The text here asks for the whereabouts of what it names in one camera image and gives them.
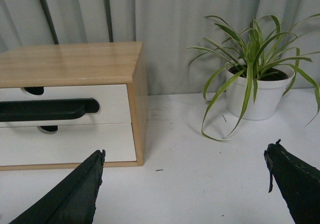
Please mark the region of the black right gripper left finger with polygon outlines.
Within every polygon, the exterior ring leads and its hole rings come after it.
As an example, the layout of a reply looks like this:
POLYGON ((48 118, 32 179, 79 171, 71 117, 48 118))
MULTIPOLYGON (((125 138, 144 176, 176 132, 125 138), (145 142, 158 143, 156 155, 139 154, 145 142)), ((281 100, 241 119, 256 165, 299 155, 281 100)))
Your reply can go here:
POLYGON ((105 156, 96 150, 11 223, 92 223, 105 156))

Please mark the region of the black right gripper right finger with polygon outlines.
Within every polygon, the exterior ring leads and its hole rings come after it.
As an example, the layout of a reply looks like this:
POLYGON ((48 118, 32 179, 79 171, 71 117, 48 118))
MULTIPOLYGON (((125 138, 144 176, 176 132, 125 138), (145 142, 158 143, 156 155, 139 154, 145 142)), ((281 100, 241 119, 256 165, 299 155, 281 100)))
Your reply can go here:
POLYGON ((295 223, 319 223, 319 170, 288 152, 280 140, 263 153, 269 170, 269 190, 275 180, 295 223))

